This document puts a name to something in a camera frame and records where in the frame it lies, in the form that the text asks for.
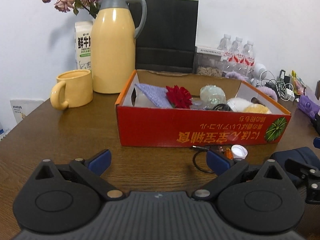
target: red cardboard box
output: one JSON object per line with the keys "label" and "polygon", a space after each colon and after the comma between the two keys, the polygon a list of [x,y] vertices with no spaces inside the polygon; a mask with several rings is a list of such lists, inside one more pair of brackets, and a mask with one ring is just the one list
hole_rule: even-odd
{"label": "red cardboard box", "polygon": [[[134,84],[185,87],[199,97],[208,84],[221,87],[227,100],[257,98],[272,114],[134,107]],[[116,101],[122,146],[191,147],[192,145],[277,143],[291,113],[246,82],[195,74],[156,73],[135,70]]]}

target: navy blue pouch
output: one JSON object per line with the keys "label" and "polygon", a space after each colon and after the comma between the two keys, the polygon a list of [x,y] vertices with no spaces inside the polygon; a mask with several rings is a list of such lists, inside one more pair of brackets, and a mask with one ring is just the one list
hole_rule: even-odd
{"label": "navy blue pouch", "polygon": [[287,173],[293,184],[297,187],[302,183],[302,180],[297,176],[288,173],[284,168],[284,162],[287,159],[293,159],[299,163],[308,164],[320,169],[320,160],[309,147],[302,147],[288,151],[275,152],[270,156],[270,159],[277,161],[282,169]]}

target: gray ridged panel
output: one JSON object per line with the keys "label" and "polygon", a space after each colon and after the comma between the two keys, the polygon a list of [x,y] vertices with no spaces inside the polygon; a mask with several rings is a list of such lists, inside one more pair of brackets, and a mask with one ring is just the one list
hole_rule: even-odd
{"label": "gray ridged panel", "polygon": [[14,240],[302,240],[295,232],[256,236],[233,229],[211,204],[191,200],[185,192],[132,192],[108,202],[88,225],[61,235],[22,231]]}

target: mug rim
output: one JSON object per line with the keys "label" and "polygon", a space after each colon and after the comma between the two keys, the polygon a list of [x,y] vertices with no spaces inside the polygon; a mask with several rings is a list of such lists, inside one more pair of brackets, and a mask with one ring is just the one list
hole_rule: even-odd
{"label": "mug rim", "polygon": [[85,75],[91,73],[91,71],[88,70],[88,69],[75,69],[75,70],[70,70],[70,71],[66,71],[66,72],[63,72],[63,73],[59,74],[59,75],[57,76],[57,79],[59,79],[59,80],[70,80],[70,79],[75,79],[75,78],[79,78],[79,77],[85,76],[85,75],[82,75],[82,76],[70,77],[70,78],[61,78],[61,77],[60,77],[60,76],[62,76],[62,75],[65,75],[65,74],[68,74],[68,73],[74,73],[74,72],[86,72]]}

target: yellow mug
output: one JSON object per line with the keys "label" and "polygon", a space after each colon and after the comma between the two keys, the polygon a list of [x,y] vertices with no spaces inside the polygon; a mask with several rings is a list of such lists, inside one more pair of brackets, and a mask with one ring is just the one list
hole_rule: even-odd
{"label": "yellow mug", "polygon": [[90,70],[67,71],[57,76],[57,84],[50,95],[51,105],[58,110],[84,106],[92,101],[92,79]]}

